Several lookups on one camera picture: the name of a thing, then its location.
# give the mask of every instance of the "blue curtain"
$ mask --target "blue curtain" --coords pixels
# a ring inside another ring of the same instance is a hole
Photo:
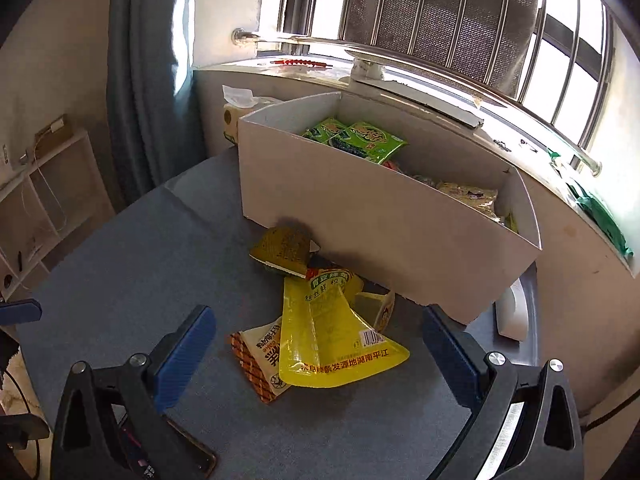
[[[206,158],[190,0],[111,0],[107,112],[127,203]]]

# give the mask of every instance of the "blue gripper pad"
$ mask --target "blue gripper pad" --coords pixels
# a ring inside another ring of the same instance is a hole
[[[199,305],[171,336],[173,349],[153,377],[153,398],[158,413],[175,406],[216,335],[216,317]]]
[[[479,345],[473,336],[462,330],[454,336],[434,308],[442,312],[437,305],[426,306],[422,310],[422,339],[458,404],[475,411],[482,403],[480,372],[456,338],[467,337],[471,339],[467,343]]]
[[[42,307],[36,300],[0,304],[0,325],[16,325],[40,320]]]

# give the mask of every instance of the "barcode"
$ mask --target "barcode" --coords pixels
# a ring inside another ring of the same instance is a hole
[[[362,347],[366,348],[367,346],[377,345],[378,343],[383,343],[385,339],[375,330],[362,330],[360,332],[360,342],[362,343]]]

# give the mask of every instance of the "floor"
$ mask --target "floor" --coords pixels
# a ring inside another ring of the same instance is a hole
[[[16,337],[15,329],[13,327],[0,327],[0,330],[4,330],[9,335],[14,338]],[[29,408],[31,409],[31,413],[41,417],[43,420],[46,420],[44,417],[44,413],[40,409],[40,403],[38,402],[38,397],[33,391],[33,387],[31,386],[31,380],[27,373],[27,368],[24,364],[24,359],[22,358],[22,352],[18,352],[11,361],[9,361],[9,366],[7,371],[12,375],[15,381],[19,384],[20,389],[22,390],[24,397],[29,403]],[[0,405],[4,409],[7,415],[18,415],[19,413],[26,413],[27,410],[24,405],[24,401],[22,400],[22,396],[16,388],[15,384],[9,378],[8,375],[4,375],[2,379],[2,390],[0,390]],[[51,443],[53,440],[53,433],[49,435],[47,440],[41,440],[40,443],[40,475],[38,476],[39,480],[49,480],[49,463],[51,459]],[[27,471],[30,476],[35,475],[36,471],[36,445],[34,441],[30,441],[27,449],[15,451],[15,455],[18,460]]]

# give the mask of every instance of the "window bars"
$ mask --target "window bars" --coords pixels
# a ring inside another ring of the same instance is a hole
[[[471,88],[475,91],[479,91],[484,93],[494,99],[498,99],[503,101],[511,106],[518,108],[519,110],[524,111],[532,118],[534,118],[537,122],[546,126],[549,130],[556,134],[567,146],[571,148],[571,150],[575,153],[574,160],[572,160],[572,166],[574,168],[577,167],[579,161],[582,161],[593,174],[600,173],[601,165],[599,162],[593,160],[589,156],[588,153],[584,151],[584,148],[590,142],[591,136],[593,135],[594,128],[597,124],[597,119],[600,111],[602,110],[602,102],[604,100],[604,96],[606,94],[606,79],[609,73],[610,65],[611,65],[611,52],[612,52],[612,43],[611,43],[611,18],[605,13],[605,17],[603,19],[603,37],[602,37],[602,62],[600,67],[600,77],[598,80],[598,86],[596,90],[596,95],[594,98],[593,105],[590,110],[590,114],[584,128],[584,131],[580,137],[580,141],[578,144],[569,139],[565,134],[560,132],[555,127],[555,122],[558,119],[558,115],[562,109],[562,104],[564,103],[564,99],[566,97],[569,83],[571,81],[571,76],[573,73],[574,64],[577,61],[578,57],[578,46],[580,45],[580,36],[579,36],[579,28],[580,28],[580,0],[577,0],[577,18],[576,25],[573,31],[573,41],[570,48],[570,56],[569,56],[569,64],[567,67],[567,72],[564,77],[564,83],[562,85],[561,93],[556,103],[556,107],[554,109],[554,113],[552,115],[551,121],[544,120],[540,118],[537,114],[535,114],[532,110],[529,110],[527,107],[523,105],[523,102],[527,96],[527,91],[529,90],[529,86],[531,83],[531,79],[536,67],[536,63],[538,62],[538,55],[540,53],[540,46],[542,44],[543,39],[545,38],[545,25],[546,25],[546,0],[542,0],[542,6],[538,9],[538,18],[536,20],[536,28],[534,31],[535,40],[532,48],[532,55],[530,58],[529,65],[526,67],[526,71],[523,75],[521,75],[522,79],[522,87],[517,94],[516,98],[511,98],[500,91],[492,88],[490,86],[490,81],[492,75],[494,73],[494,67],[496,64],[496,60],[498,58],[498,52],[500,50],[500,45],[502,42],[504,24],[506,22],[507,12],[509,0],[502,0],[502,5],[500,8],[500,16],[497,22],[497,30],[496,36],[494,39],[494,44],[491,50],[491,55],[489,59],[488,66],[484,73],[484,77],[482,80],[474,80],[469,78],[463,74],[458,72],[454,72],[451,70],[451,66],[453,64],[453,60],[456,53],[456,47],[458,45],[458,40],[460,39],[460,31],[462,29],[462,23],[465,16],[465,8],[467,0],[459,0],[458,4],[458,15],[456,17],[456,23],[454,28],[454,33],[452,35],[449,50],[447,52],[446,63],[444,66],[429,62],[427,60],[418,59],[412,56],[416,42],[418,40],[418,30],[420,27],[420,21],[422,18],[422,14],[424,12],[425,1],[426,0],[418,0],[417,9],[415,11],[415,17],[413,20],[413,27],[411,30],[410,38],[408,41],[408,47],[406,49],[406,54],[401,52],[393,52],[391,50],[387,50],[381,47],[376,46],[376,41],[378,39],[378,33],[380,31],[380,24],[382,20],[382,12],[385,0],[378,0],[376,5],[376,13],[373,21],[373,28],[370,37],[370,45],[353,43],[351,41],[345,41],[345,33],[348,22],[348,14],[350,12],[350,1],[351,0],[343,0],[342,4],[342,12],[340,14],[340,22],[338,28],[338,39],[337,40],[329,40],[329,39],[321,39],[321,38],[312,38],[311,28],[313,23],[313,16],[315,13],[316,0],[307,0],[306,2],[306,20],[305,27],[303,30],[306,35],[290,35],[290,34],[276,34],[277,38],[270,39],[269,41],[277,41],[285,44],[298,44],[298,45],[310,45],[310,44],[333,44],[337,46],[341,46],[343,48],[348,48],[353,50],[354,52],[363,54],[364,56],[373,56],[383,60],[383,62],[391,62],[396,66],[401,66],[409,68],[409,70],[418,69],[418,70],[428,70],[428,72],[437,74],[439,76],[444,76],[453,82],[457,82],[458,84],[462,83],[464,86]],[[280,10],[278,12],[278,31],[282,31],[282,23],[284,22],[284,7],[286,0],[280,0]],[[259,41],[267,41],[265,35],[258,35],[250,32],[238,32],[235,36],[236,41],[241,43],[244,42],[259,42]]]

